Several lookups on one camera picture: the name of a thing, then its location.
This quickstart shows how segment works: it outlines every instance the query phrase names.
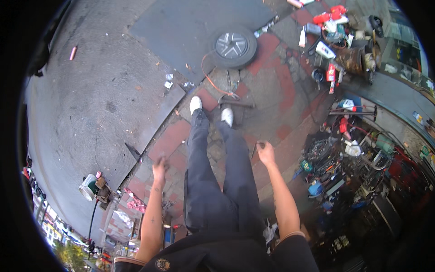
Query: black shirt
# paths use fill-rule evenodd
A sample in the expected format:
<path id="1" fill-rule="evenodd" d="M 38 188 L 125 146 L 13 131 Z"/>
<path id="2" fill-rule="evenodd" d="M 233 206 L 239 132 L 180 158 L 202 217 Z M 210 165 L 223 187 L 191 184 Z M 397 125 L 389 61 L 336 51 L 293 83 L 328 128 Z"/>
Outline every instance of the black shirt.
<path id="1" fill-rule="evenodd" d="M 197 233 L 168 246 L 148 263 L 118 257 L 114 271 L 318 271 L 304 236 L 281 241 L 269 256 L 241 233 Z"/>

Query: person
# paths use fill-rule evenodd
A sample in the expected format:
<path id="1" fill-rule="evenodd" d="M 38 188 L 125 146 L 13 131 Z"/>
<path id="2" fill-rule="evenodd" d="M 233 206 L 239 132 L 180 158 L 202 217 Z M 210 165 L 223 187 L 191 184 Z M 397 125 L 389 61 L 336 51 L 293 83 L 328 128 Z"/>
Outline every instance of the person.
<path id="1" fill-rule="evenodd" d="M 153 165 L 154 182 L 141 226 L 141 245 L 135 259 L 118 257 L 114 271 L 318 271 L 304 234 L 296 203 L 284 182 L 268 142 L 257 143 L 273 189 L 280 242 L 266 253 L 265 228 L 249 149 L 232 129 L 233 112 L 226 108 L 216 127 L 223 137 L 227 159 L 223 191 L 207 157 L 207 119 L 199 97 L 190 104 L 192 121 L 187 141 L 184 179 L 184 222 L 192 235 L 160 251 L 162 190 L 166 160 Z"/>

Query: wheel hub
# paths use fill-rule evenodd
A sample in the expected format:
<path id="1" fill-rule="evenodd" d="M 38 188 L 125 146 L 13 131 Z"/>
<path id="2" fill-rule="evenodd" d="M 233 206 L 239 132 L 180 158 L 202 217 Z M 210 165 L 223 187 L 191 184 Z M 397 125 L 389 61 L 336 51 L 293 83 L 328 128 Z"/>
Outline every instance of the wheel hub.
<path id="1" fill-rule="evenodd" d="M 216 41 L 216 51 L 219 56 L 226 59 L 241 57 L 248 48 L 247 39 L 239 33 L 227 32 Z"/>

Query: dark pants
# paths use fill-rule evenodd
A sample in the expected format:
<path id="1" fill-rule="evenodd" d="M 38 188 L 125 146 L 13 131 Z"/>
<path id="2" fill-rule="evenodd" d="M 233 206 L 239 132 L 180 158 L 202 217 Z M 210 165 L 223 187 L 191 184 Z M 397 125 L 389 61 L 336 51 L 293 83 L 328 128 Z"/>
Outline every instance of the dark pants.
<path id="1" fill-rule="evenodd" d="M 246 141 L 227 123 L 216 123 L 227 152 L 222 193 L 207 157 L 210 122 L 202 109 L 193 112 L 191 125 L 184 181 L 184 221 L 187 228 L 193 233 L 243 232 L 261 236 L 265 225 L 261 219 Z"/>

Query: asphalt road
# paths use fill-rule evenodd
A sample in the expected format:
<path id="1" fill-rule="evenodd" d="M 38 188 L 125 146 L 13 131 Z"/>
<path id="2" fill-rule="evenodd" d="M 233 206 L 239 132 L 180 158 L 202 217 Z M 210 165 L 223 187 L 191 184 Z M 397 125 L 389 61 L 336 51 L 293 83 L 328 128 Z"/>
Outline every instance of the asphalt road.
<path id="1" fill-rule="evenodd" d="M 124 142 L 146 145 L 140 135 L 164 100 L 170 67 L 127 34 L 153 2 L 74 1 L 44 76 L 31 78 L 26 90 L 32 169 L 50 205 L 81 235 L 94 207 L 78 191 L 82 178 L 101 170 L 120 183 L 135 164 Z M 97 244 L 102 214 L 97 208 L 91 234 Z"/>

